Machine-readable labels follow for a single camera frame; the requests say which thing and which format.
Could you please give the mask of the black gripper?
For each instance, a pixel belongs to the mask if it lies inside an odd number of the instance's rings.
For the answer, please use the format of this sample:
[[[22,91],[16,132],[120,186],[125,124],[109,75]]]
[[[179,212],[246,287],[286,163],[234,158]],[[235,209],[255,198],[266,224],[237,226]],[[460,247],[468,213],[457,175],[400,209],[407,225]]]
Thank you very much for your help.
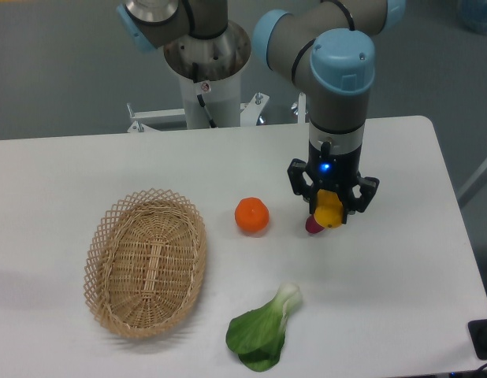
[[[292,191],[309,204],[309,212],[317,206],[318,189],[334,191],[343,205],[342,224],[354,213],[364,213],[377,193],[380,180],[359,175],[362,147],[348,154],[330,155],[323,159],[321,151],[309,144],[308,164],[293,158],[287,173]]]

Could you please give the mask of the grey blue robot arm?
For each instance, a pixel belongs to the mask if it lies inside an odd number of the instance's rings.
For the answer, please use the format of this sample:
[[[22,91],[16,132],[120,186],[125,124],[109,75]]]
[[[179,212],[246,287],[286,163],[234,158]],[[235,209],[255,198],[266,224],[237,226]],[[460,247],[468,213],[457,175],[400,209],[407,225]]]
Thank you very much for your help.
[[[251,34],[229,19],[225,1],[126,1],[117,14],[138,49],[162,49],[190,129],[241,125],[240,75],[251,56],[304,93],[309,154],[292,160],[288,178],[308,203],[307,231],[317,233],[365,211],[377,192],[378,179],[359,171],[372,36],[405,9],[403,1],[323,1],[301,16],[271,10]]]

